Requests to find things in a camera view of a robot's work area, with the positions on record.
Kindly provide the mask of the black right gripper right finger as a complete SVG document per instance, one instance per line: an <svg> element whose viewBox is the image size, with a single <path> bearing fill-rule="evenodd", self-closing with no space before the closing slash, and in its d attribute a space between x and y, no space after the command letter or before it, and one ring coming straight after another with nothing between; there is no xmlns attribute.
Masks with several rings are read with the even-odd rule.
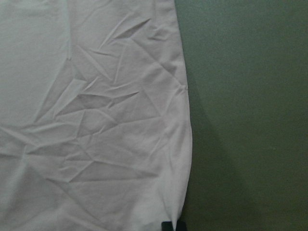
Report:
<svg viewBox="0 0 308 231"><path fill-rule="evenodd" d="M186 223L184 221L178 220L176 225L176 231L186 231Z"/></svg>

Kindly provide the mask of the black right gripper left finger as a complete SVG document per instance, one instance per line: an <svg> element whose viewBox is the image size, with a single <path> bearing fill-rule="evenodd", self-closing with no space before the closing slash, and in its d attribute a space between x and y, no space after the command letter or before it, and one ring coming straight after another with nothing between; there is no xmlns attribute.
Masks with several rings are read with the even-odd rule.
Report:
<svg viewBox="0 0 308 231"><path fill-rule="evenodd" d="M163 221L161 223L161 231L173 231L173 225L171 221Z"/></svg>

